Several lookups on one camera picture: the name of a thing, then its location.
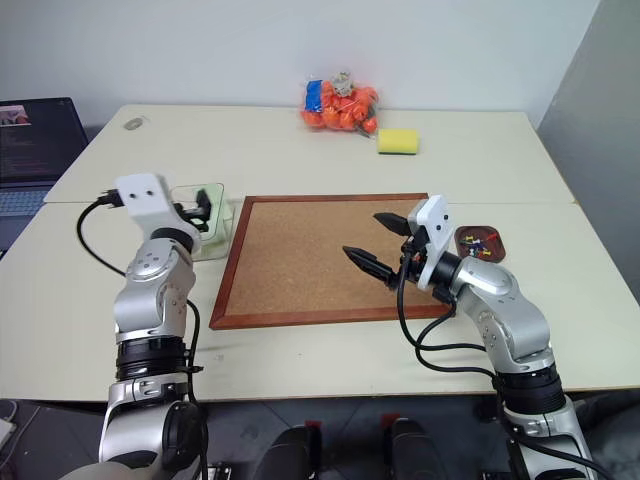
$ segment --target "floor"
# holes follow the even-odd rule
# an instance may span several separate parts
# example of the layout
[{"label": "floor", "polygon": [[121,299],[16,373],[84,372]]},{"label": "floor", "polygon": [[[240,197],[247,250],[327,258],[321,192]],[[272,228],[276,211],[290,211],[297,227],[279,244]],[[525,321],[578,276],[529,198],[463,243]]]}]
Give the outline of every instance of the floor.
[{"label": "floor", "polygon": [[[481,397],[385,397],[209,404],[209,462],[233,467],[233,480],[250,479],[271,442],[288,427],[321,423],[322,480],[384,478],[382,424],[395,416],[418,421],[433,436],[450,479],[480,470],[507,470],[505,436],[474,416]],[[20,426],[37,407],[20,402]],[[0,403],[0,416],[10,405]],[[41,407],[0,474],[0,480],[59,479],[97,461],[102,415]],[[11,442],[3,449],[6,455]]]}]

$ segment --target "table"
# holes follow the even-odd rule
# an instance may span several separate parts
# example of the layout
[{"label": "table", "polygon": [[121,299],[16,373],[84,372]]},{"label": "table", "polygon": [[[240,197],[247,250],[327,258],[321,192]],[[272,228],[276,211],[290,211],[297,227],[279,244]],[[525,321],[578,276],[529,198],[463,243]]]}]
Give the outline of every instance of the table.
[{"label": "table", "polygon": [[[124,125],[142,118],[136,130]],[[162,173],[171,186],[221,182],[244,195],[444,193],[451,203],[569,203],[573,196],[524,113],[382,110],[415,128],[415,156],[375,140],[307,129],[296,109],[128,105],[46,198],[93,201],[116,177]]]},{"label": "table", "polygon": [[[123,280],[77,242],[75,221],[85,206],[45,205],[0,262],[0,397],[107,398],[116,358],[112,305]],[[566,389],[640,385],[640,308],[578,205],[453,204],[450,210],[457,224],[489,224],[500,231],[507,249],[503,265],[549,321]],[[120,267],[141,240],[125,209],[97,210],[85,232],[88,243]],[[224,260],[195,266],[191,298],[205,324],[196,355],[205,366],[195,377],[199,398],[492,391],[483,376],[421,367],[397,321],[209,330],[224,266]],[[417,334],[425,321],[409,324]],[[477,341],[477,332],[459,316],[434,337]],[[433,358],[488,366],[480,352]]]}]

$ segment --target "yellow sponge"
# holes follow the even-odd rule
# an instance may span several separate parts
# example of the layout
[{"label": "yellow sponge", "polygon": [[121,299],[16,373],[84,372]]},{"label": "yellow sponge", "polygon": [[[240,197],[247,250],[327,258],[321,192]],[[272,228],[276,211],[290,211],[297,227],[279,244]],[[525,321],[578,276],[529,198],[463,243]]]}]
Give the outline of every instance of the yellow sponge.
[{"label": "yellow sponge", "polygon": [[418,153],[418,132],[406,128],[378,129],[378,153]]}]

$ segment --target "cork board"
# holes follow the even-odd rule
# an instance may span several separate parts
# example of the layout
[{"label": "cork board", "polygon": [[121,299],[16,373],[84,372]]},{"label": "cork board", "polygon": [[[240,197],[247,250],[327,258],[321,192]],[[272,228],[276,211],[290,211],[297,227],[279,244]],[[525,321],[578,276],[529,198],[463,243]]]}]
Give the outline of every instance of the cork board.
[{"label": "cork board", "polygon": [[[425,194],[246,197],[209,326],[255,328],[396,318],[395,293],[360,271],[343,245],[397,270],[403,239],[374,218],[406,216]],[[409,318],[446,307],[405,290]]]}]

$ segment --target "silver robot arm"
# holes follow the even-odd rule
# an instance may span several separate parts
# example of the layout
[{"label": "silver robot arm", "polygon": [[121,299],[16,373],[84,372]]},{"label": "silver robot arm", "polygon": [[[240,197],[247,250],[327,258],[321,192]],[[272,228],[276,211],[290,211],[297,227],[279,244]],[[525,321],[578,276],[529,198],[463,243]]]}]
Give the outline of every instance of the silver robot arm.
[{"label": "silver robot arm", "polygon": [[510,436],[515,478],[596,479],[593,470],[567,460],[565,454],[586,461],[591,455],[573,404],[562,391],[547,321],[522,295],[513,274],[501,266],[472,257],[460,259],[446,251],[454,226],[442,196],[421,201],[406,219],[393,213],[375,218],[389,230],[409,237],[402,248],[400,272],[361,249],[343,247],[345,253],[392,290],[405,280],[421,290],[437,286],[434,294],[445,289],[450,301],[457,302],[458,311],[474,322],[495,371],[487,373],[492,375],[500,399],[499,417]]},{"label": "silver robot arm", "polygon": [[65,480],[170,479],[206,452],[206,420],[191,385],[198,368],[183,342],[198,228],[172,204],[162,177],[131,175],[116,185],[143,244],[114,305],[118,381],[109,388],[101,463]]}]

